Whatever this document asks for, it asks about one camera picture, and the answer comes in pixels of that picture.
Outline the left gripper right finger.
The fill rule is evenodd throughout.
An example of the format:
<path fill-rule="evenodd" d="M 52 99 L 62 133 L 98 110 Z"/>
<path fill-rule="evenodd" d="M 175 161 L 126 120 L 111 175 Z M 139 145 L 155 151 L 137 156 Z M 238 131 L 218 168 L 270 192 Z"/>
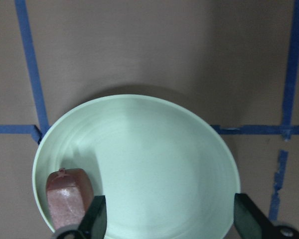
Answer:
<path fill-rule="evenodd" d="M 234 226 L 242 239 L 299 239 L 289 225 L 274 225 L 244 193 L 234 197 Z"/>

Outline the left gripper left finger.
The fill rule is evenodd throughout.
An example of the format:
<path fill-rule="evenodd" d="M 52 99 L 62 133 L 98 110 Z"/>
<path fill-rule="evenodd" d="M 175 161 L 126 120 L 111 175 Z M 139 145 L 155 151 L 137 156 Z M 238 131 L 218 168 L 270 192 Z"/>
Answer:
<path fill-rule="evenodd" d="M 104 239 L 107 230 L 106 197 L 95 196 L 80 224 L 57 229 L 53 239 Z"/>

